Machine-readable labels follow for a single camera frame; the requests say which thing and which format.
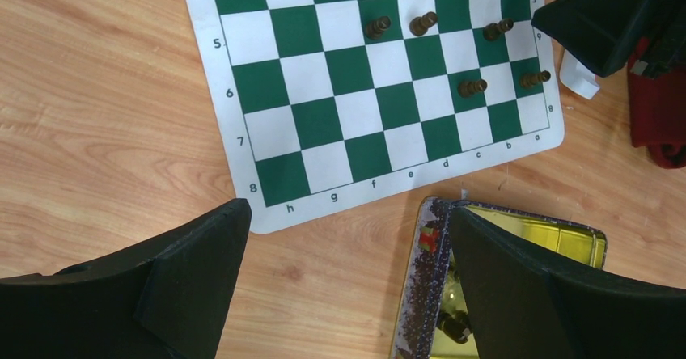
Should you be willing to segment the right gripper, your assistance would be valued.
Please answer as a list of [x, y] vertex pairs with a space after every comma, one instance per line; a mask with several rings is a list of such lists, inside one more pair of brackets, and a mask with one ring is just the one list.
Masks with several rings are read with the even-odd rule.
[[685, 69], [685, 0], [554, 0], [531, 23], [602, 78], [626, 65], [642, 40], [648, 46], [629, 65], [632, 74]]

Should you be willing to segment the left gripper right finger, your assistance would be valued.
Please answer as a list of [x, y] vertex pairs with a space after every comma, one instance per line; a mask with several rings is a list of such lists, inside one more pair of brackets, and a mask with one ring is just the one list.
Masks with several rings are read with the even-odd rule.
[[464, 207], [449, 234], [480, 357], [684, 357], [683, 289], [592, 268]]

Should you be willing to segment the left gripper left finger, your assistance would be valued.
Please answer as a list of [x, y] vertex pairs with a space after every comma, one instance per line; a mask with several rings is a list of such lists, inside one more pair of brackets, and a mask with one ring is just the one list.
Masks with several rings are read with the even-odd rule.
[[251, 216], [234, 199], [52, 275], [2, 279], [2, 357], [215, 357]]

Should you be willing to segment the dark chess pawn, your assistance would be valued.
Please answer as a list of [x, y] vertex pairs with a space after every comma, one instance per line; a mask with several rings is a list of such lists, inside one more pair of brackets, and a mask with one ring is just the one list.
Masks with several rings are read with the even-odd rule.
[[412, 19], [409, 30], [414, 36], [424, 36], [437, 22], [438, 15], [433, 11], [428, 11]]
[[492, 42], [497, 40], [500, 36], [509, 32], [514, 26], [514, 21], [511, 18], [504, 18], [497, 23], [490, 23], [483, 29], [483, 37], [485, 40]]
[[469, 98], [485, 92], [488, 83], [484, 79], [464, 80], [458, 85], [458, 93], [462, 98]]
[[366, 23], [364, 35], [369, 40], [379, 40], [391, 25], [392, 20], [389, 16], [380, 16]]
[[551, 74], [547, 70], [540, 72], [527, 72], [520, 77], [519, 85], [525, 89], [533, 88], [549, 81], [550, 78]]

